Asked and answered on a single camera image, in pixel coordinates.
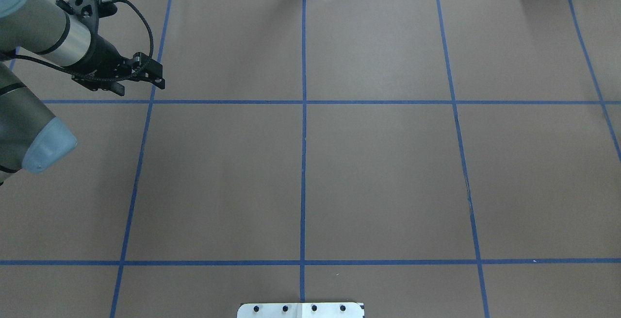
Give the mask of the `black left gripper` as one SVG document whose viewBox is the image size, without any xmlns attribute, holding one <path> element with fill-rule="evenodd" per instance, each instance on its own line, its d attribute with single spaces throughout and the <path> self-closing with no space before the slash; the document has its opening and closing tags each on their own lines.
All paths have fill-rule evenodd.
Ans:
<svg viewBox="0 0 621 318">
<path fill-rule="evenodd" d="M 56 0 L 64 11 L 66 26 L 55 47 L 56 65 L 74 73 L 72 79 L 91 91 L 111 91 L 124 96 L 122 78 L 133 82 L 148 82 L 165 89 L 163 66 L 147 54 L 137 52 L 132 58 L 118 50 L 99 35 L 99 20 L 118 11 L 124 3 L 145 21 L 142 13 L 129 0 Z"/>
</svg>

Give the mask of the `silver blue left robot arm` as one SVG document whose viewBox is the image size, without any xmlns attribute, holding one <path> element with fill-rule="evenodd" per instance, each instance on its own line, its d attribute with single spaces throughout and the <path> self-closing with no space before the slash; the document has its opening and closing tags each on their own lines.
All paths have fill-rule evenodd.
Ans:
<svg viewBox="0 0 621 318">
<path fill-rule="evenodd" d="M 148 52 L 125 57 L 99 33 L 118 4 L 131 8 L 146 28 Z M 165 88 L 163 66 L 146 17 L 130 0 L 1 0 L 1 182 L 26 170 L 39 174 L 77 146 L 66 123 L 10 68 L 24 61 L 71 77 L 89 91 L 124 96 L 124 81 Z"/>
</svg>

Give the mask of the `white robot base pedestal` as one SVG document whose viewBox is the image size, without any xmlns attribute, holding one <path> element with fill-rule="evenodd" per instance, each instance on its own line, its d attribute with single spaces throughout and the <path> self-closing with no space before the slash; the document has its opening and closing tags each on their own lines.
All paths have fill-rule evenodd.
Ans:
<svg viewBox="0 0 621 318">
<path fill-rule="evenodd" d="M 277 302 L 240 305 L 238 318 L 365 318 L 358 302 Z"/>
</svg>

